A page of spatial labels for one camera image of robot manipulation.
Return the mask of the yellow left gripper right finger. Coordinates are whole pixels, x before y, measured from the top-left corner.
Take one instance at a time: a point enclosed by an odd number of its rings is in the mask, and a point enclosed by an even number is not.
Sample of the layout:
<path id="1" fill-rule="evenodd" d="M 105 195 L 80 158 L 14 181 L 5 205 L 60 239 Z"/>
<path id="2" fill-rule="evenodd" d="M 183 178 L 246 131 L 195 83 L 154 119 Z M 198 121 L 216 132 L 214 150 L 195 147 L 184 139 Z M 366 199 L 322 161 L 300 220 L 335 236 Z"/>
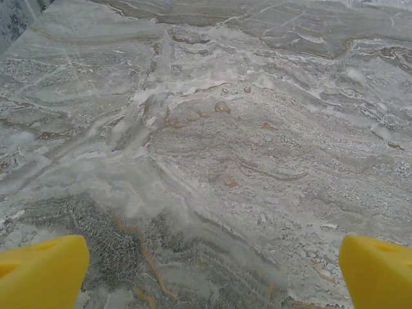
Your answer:
<path id="1" fill-rule="evenodd" d="M 354 308 L 411 308 L 411 248 L 345 236 L 339 266 Z"/>

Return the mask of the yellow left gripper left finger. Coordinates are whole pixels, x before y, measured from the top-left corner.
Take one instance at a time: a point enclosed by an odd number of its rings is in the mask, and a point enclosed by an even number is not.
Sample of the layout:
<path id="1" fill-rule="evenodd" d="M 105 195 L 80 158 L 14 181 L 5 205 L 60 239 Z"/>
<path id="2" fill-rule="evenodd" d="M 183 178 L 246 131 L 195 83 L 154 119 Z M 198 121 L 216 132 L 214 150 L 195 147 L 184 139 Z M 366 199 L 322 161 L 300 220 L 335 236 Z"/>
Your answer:
<path id="1" fill-rule="evenodd" d="M 1 308 L 73 308 L 89 265 L 81 235 L 1 253 Z"/>

